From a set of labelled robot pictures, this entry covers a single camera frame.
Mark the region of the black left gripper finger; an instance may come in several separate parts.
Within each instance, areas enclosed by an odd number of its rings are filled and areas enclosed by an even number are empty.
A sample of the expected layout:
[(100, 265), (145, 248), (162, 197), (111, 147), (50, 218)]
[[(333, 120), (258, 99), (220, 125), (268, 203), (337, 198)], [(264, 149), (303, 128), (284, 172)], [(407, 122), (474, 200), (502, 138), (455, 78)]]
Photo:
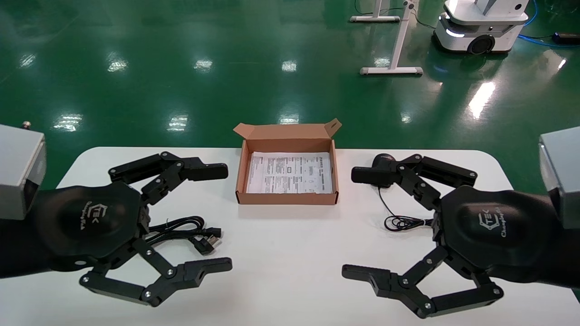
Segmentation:
[(230, 258), (188, 261), (184, 264), (172, 266), (170, 262), (143, 239), (133, 241), (129, 245), (129, 249), (144, 258), (160, 274), (154, 283), (143, 287), (134, 283), (108, 278), (106, 274), (112, 268), (112, 265), (100, 264), (80, 278), (80, 285), (93, 293), (140, 305), (157, 307), (176, 291), (199, 287), (204, 277), (208, 274), (232, 270), (232, 260)]
[(153, 206), (186, 180), (220, 180), (228, 177), (225, 163), (205, 164), (199, 157), (181, 158), (168, 151), (135, 160), (108, 171), (110, 180), (133, 184), (153, 178), (141, 189), (141, 200)]

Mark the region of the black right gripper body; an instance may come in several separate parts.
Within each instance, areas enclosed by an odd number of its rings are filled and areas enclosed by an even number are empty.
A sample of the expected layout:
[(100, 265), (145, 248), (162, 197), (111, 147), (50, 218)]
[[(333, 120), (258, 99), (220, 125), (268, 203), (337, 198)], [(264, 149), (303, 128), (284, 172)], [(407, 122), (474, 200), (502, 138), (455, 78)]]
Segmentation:
[(538, 282), (559, 233), (549, 198), (461, 186), (443, 196), (434, 239), (460, 270)]

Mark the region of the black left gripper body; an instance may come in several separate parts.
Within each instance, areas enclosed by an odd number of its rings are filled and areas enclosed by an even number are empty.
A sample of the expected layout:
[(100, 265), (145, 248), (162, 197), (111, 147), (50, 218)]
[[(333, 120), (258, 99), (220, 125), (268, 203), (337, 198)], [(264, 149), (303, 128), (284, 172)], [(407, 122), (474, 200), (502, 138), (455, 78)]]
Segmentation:
[(50, 270), (75, 272), (97, 265), (120, 268), (149, 233), (149, 209), (122, 182), (43, 191), (32, 206), (32, 226), (48, 252)]

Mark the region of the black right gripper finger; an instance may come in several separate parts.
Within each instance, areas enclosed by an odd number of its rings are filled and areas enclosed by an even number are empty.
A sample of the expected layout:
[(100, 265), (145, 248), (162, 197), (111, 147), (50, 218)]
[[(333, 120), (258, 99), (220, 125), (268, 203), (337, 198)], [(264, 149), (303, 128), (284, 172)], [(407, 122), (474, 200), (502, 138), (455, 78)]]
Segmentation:
[(477, 173), (431, 157), (414, 154), (397, 161), (389, 154), (377, 155), (371, 167), (353, 167), (351, 180), (354, 183), (371, 184), (389, 188), (398, 184), (427, 210), (440, 209), (440, 192), (427, 180), (433, 180), (452, 188), (474, 186)]
[(418, 288), (418, 284), (443, 262), (449, 261), (454, 261), (453, 256), (443, 246), (437, 246), (403, 275), (388, 269), (345, 264), (342, 266), (342, 276), (369, 283), (377, 297), (400, 301), (421, 319), (489, 306), (504, 296), (503, 289), (492, 282), (487, 274), (473, 273), (459, 265), (459, 272), (473, 280), (476, 287), (428, 297)]

